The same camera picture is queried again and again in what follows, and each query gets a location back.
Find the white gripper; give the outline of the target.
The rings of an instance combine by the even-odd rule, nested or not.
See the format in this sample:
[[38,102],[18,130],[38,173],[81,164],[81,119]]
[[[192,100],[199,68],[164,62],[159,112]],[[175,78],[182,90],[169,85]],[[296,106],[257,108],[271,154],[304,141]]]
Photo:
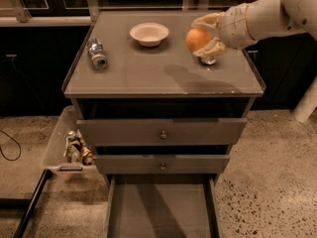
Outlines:
[[229,8],[225,13],[210,13],[192,21],[192,28],[219,28],[220,39],[214,38],[203,48],[192,54],[198,58],[220,56],[231,49],[244,49],[256,43],[247,27],[248,4],[243,3]]

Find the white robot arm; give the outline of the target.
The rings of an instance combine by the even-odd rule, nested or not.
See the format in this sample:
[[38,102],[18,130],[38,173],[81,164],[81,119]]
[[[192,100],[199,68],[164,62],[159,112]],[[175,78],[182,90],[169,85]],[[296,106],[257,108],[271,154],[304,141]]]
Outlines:
[[317,0],[257,0],[226,12],[196,18],[193,29],[217,29],[216,38],[202,37],[191,52],[198,58],[220,56],[227,48],[242,50],[260,40],[308,33],[317,39]]

